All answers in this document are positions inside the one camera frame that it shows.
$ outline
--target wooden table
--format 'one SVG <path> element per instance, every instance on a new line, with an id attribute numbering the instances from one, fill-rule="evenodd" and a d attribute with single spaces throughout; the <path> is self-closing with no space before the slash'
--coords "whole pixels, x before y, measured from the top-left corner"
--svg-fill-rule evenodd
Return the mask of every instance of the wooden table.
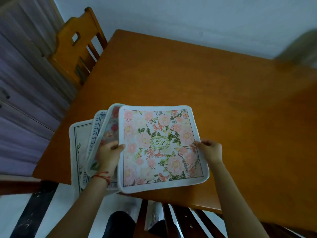
<path id="1" fill-rule="evenodd" d="M 256 216 L 317 229 L 317 72 L 117 30 L 33 176 L 71 183 L 69 126 L 113 103 L 189 105 Z M 133 196 L 221 212 L 213 177 Z"/>

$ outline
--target green oval label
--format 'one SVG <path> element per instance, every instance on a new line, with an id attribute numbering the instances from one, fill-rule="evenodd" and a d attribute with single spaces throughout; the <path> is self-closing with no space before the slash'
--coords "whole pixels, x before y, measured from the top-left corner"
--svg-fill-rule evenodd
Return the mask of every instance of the green oval label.
<path id="1" fill-rule="evenodd" d="M 154 136 L 150 140 L 152 149 L 166 149 L 170 145 L 170 141 L 166 136 Z"/>

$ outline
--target floral pattern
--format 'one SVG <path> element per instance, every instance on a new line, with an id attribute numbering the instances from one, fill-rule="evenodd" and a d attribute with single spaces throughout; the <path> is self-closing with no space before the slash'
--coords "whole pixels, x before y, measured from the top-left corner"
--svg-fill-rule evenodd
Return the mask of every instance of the floral pattern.
<path id="1" fill-rule="evenodd" d="M 100 156 L 100 147 L 108 144 L 109 142 L 112 142 L 114 140 L 118 140 L 119 137 L 119 131 L 118 131 L 118 127 L 119 127 L 119 122 L 118 122 L 118 115 L 119 115 L 119 106 L 114 106 L 113 110 L 112 110 L 112 114 L 111 114 L 111 118 L 106 126 L 105 132 L 102 136 L 102 140 L 100 141 L 98 150 L 96 152 L 94 161 L 90 167 L 90 169 L 92 170 L 98 170 L 98 160 L 99 160 L 99 156 Z"/>
<path id="2" fill-rule="evenodd" d="M 203 176 L 186 109 L 124 110 L 124 140 L 123 186 Z"/>

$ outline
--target forearm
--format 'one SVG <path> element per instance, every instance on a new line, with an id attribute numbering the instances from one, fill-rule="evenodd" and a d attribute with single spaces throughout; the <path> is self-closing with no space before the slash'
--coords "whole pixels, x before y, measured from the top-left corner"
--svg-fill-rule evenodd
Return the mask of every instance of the forearm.
<path id="1" fill-rule="evenodd" d="M 223 163 L 211 164 L 228 238 L 265 237 L 263 226 L 240 194 Z"/>
<path id="2" fill-rule="evenodd" d="M 47 237 L 88 237 L 107 187 L 106 180 L 93 177 L 73 206 Z"/>

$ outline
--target black marble strip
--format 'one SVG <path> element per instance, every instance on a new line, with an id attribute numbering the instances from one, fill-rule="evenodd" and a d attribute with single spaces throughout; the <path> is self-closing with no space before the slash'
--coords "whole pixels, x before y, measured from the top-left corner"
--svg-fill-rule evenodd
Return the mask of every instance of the black marble strip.
<path id="1" fill-rule="evenodd" d="M 38 192 L 32 194 L 10 238 L 34 238 L 49 207 L 58 183 L 42 181 Z"/>

